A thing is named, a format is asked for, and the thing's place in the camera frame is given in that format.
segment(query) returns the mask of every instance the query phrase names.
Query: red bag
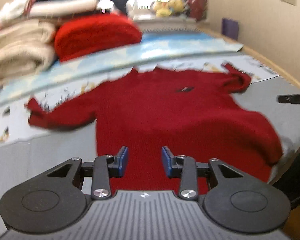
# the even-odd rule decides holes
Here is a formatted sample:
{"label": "red bag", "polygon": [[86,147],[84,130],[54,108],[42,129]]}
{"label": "red bag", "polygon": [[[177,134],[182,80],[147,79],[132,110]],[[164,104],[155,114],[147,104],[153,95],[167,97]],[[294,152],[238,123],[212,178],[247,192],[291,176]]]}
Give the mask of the red bag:
{"label": "red bag", "polygon": [[187,4],[190,8],[190,17],[195,18],[197,21],[206,18],[208,0],[187,0]]}

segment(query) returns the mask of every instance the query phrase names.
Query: red sweater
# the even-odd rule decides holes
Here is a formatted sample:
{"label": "red sweater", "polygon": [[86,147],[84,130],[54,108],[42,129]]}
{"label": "red sweater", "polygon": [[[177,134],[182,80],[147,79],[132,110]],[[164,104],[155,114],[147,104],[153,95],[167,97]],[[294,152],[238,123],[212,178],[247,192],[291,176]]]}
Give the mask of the red sweater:
{"label": "red sweater", "polygon": [[[178,179],[165,177],[162,146],[198,162],[219,158],[267,181],[270,166],[282,156],[280,141],[262,114],[240,108],[230,95],[244,91],[250,77],[230,64],[225,67],[229,74],[160,68],[138,73],[133,69],[50,113],[31,98],[29,124],[75,128],[97,118],[98,155],[116,154],[122,145],[129,147],[126,174],[112,179],[114,189],[177,190]],[[199,182],[205,192],[205,180]]]}

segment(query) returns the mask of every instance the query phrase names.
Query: light blue blanket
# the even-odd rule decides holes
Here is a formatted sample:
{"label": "light blue blanket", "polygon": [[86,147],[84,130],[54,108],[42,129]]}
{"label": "light blue blanket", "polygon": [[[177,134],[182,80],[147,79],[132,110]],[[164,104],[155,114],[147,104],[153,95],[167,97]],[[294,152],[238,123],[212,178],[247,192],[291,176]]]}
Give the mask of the light blue blanket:
{"label": "light blue blanket", "polygon": [[48,71],[9,83],[0,91],[0,105],[40,91],[43,88],[99,72],[176,57],[237,52],[242,46],[239,43],[227,43],[223,39],[173,39],[145,42],[96,52],[64,63],[56,62]]}

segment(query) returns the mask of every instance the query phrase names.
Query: sweater sleeve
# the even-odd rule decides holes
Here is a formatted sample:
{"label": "sweater sleeve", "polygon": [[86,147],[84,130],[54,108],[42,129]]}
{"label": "sweater sleeve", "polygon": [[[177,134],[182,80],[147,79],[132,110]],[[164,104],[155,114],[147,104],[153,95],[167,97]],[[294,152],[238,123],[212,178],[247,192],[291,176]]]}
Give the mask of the sweater sleeve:
{"label": "sweater sleeve", "polygon": [[230,63],[223,64],[228,71],[228,78],[223,81],[223,87],[228,93],[244,92],[250,85],[248,74],[237,71]]}
{"label": "sweater sleeve", "polygon": [[48,129],[73,129],[92,122],[97,118],[98,104],[94,90],[62,103],[51,112],[42,110],[36,99],[31,98],[26,106],[31,111],[29,124]]}

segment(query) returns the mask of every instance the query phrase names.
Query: folded beige blanket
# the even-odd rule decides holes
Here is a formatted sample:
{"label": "folded beige blanket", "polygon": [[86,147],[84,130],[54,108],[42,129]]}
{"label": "folded beige blanket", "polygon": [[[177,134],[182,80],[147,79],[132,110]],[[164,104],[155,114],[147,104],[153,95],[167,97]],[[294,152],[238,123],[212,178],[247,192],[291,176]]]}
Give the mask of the folded beige blanket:
{"label": "folded beige blanket", "polygon": [[0,31],[0,49],[15,42],[50,43],[56,33],[53,24],[28,20]]}
{"label": "folded beige blanket", "polygon": [[0,31],[0,86],[46,70],[56,59],[55,26],[28,20]]}
{"label": "folded beige blanket", "polygon": [[8,45],[0,49],[0,86],[11,79],[44,71],[55,59],[51,45],[39,42]]}

